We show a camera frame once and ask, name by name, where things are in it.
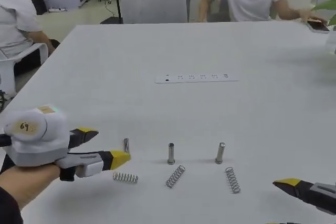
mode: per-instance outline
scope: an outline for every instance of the metal pin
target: metal pin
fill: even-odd
[[[217,157],[215,158],[216,164],[221,164],[223,162],[225,144],[223,142],[219,143]]]
[[[126,153],[130,152],[129,146],[128,146],[128,138],[124,139],[124,150]]]
[[[174,144],[173,143],[170,143],[168,145],[168,148],[169,148],[169,152],[168,152],[168,160],[167,160],[167,163],[169,165],[173,165],[175,164],[175,159],[174,159]]]

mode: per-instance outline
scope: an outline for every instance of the handwritten number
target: handwritten number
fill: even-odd
[[[23,130],[24,128],[26,128],[26,131],[28,131],[28,130],[29,130],[29,124],[27,124],[27,123],[22,123],[22,124],[20,125],[20,129]]]

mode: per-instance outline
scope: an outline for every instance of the black sleeve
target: black sleeve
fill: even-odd
[[[0,223],[22,224],[21,213],[16,200],[0,187]]]

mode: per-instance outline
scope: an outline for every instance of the white table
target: white table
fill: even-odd
[[[122,150],[129,137],[132,160],[118,171],[140,179],[120,184],[104,172],[54,182],[24,209],[25,224],[334,223],[272,185],[335,182],[336,58],[326,38],[276,21],[77,26],[0,122],[6,111],[52,103],[68,113],[69,129],[100,131],[79,151]],[[166,73],[223,71],[240,81],[154,83]],[[179,164],[186,172],[168,189]],[[228,166],[241,194],[229,192]]]

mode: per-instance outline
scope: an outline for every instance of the plant leaf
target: plant leaf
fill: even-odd
[[[334,15],[328,23],[328,26],[336,25],[336,15]]]
[[[325,1],[317,6],[315,6],[312,10],[336,10],[336,0]]]

